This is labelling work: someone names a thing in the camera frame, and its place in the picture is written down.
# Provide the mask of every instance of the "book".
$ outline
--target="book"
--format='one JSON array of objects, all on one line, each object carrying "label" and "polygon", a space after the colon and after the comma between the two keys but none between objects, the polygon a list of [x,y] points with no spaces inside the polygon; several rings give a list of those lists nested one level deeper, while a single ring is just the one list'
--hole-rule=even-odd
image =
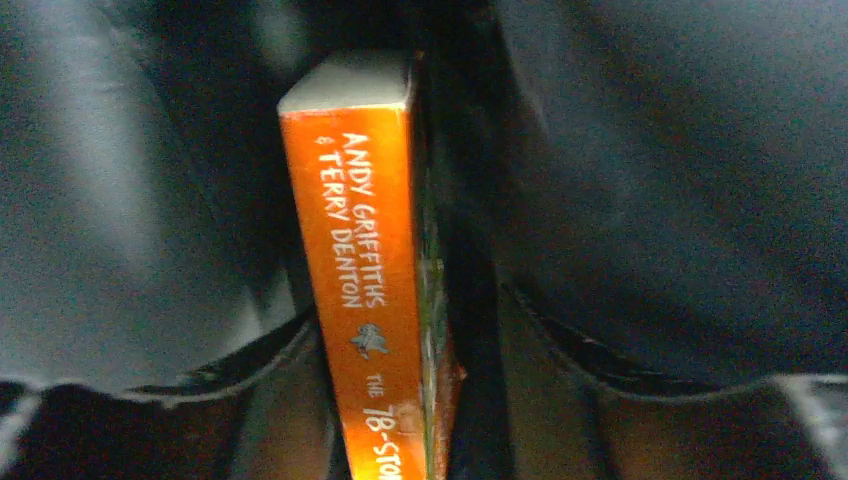
[{"label": "book", "polygon": [[278,113],[354,480],[442,480],[463,377],[446,320],[423,59],[331,55]]}]

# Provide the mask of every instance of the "book top edge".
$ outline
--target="book top edge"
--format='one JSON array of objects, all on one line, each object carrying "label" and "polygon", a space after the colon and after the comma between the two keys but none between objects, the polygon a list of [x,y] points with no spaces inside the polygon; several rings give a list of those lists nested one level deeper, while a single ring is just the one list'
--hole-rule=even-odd
[{"label": "book top edge", "polygon": [[350,50],[330,55],[286,93],[280,116],[345,108],[409,106],[413,57],[402,50]]}]

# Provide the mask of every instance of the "book spine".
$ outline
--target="book spine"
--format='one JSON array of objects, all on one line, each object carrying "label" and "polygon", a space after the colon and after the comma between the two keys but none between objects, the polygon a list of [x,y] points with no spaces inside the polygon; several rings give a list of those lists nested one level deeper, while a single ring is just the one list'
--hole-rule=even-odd
[{"label": "book spine", "polygon": [[411,166],[403,107],[281,118],[355,480],[425,480]]}]

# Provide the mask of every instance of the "orange book spine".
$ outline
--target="orange book spine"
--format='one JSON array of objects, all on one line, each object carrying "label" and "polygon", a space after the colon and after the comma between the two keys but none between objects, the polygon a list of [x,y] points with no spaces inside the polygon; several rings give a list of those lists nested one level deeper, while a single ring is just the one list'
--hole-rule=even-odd
[{"label": "orange book spine", "polygon": [[356,480],[425,480],[412,112],[286,113],[291,180]]}]

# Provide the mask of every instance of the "cartoon illustration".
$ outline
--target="cartoon illustration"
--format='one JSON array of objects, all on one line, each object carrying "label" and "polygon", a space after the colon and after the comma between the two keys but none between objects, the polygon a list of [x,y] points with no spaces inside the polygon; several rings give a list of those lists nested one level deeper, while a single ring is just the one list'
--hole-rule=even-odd
[{"label": "cartoon illustration", "polygon": [[386,339],[380,334],[380,327],[373,323],[366,323],[357,329],[359,335],[350,339],[350,342],[356,345],[359,354],[362,358],[369,360],[368,352],[377,350],[381,353],[389,353],[386,348]]}]

